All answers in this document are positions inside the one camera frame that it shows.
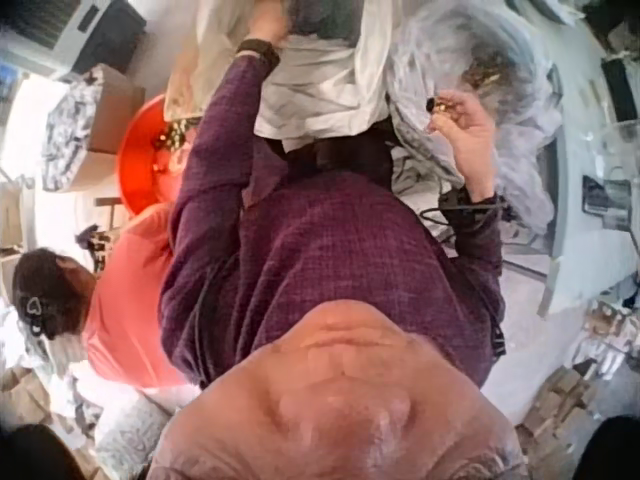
hand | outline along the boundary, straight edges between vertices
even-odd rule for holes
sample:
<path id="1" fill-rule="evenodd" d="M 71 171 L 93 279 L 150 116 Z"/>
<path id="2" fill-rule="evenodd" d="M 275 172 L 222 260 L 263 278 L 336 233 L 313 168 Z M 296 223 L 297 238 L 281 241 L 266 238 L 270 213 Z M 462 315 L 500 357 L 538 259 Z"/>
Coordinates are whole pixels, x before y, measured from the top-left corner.
<path id="1" fill-rule="evenodd" d="M 289 36 L 289 20 L 282 0 L 256 0 L 247 38 L 265 40 L 279 48 Z"/>
<path id="2" fill-rule="evenodd" d="M 471 201 L 478 203 L 493 197 L 493 119 L 470 93 L 445 90 L 438 98 L 449 109 L 433 115 L 428 132 L 440 132 L 453 146 L 456 167 L 465 179 Z"/>

white table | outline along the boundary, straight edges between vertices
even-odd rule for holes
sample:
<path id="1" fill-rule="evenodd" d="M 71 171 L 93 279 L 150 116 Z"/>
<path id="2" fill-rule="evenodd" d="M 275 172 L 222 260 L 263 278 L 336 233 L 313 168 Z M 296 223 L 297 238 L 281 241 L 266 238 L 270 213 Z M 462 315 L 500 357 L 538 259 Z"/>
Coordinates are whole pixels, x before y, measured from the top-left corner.
<path id="1" fill-rule="evenodd" d="M 596 297 L 638 269 L 625 232 L 604 230 L 602 220 L 582 212 L 582 177 L 602 178 L 589 138 L 615 122 L 601 61 L 605 51 L 584 22 L 554 23 L 527 0 L 520 13 L 542 34 L 558 67 L 564 98 L 564 129 L 558 138 L 558 214 L 547 288 L 540 306 L 546 316 Z"/>

black wristwatch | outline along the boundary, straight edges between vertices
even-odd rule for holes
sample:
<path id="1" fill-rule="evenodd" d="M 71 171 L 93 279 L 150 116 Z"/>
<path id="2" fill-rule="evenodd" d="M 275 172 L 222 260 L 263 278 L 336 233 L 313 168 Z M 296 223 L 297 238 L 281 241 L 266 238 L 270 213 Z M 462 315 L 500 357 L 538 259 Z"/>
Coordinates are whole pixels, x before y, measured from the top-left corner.
<path id="1" fill-rule="evenodd" d="M 265 40 L 259 40 L 257 38 L 244 40 L 238 47 L 237 53 L 245 51 L 256 52 L 265 59 L 269 64 L 269 74 L 280 65 L 280 55 L 278 55 L 273 45 Z"/>

red bucket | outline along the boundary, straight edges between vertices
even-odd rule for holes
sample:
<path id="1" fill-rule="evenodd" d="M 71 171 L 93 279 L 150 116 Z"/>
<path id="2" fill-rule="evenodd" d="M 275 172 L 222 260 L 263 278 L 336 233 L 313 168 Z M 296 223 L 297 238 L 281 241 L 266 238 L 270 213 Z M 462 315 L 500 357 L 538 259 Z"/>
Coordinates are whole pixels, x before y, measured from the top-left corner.
<path id="1" fill-rule="evenodd" d="M 168 126 L 164 121 L 164 99 L 161 95 L 142 107 L 131 121 L 118 153 L 120 195 L 134 216 L 156 203 L 174 202 L 182 184 L 184 165 L 170 168 L 177 154 L 154 148 L 154 142 Z"/>

coral shirt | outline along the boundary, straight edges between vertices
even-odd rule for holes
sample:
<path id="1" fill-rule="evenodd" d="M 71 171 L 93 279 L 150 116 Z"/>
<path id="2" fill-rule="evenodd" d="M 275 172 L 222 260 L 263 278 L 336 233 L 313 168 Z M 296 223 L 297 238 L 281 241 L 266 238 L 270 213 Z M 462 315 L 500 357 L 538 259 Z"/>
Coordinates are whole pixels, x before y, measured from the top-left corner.
<path id="1" fill-rule="evenodd" d="M 83 339 L 101 377 L 136 388 L 187 384 L 162 350 L 158 300 L 172 254 L 168 207 L 122 233 L 91 300 Z"/>

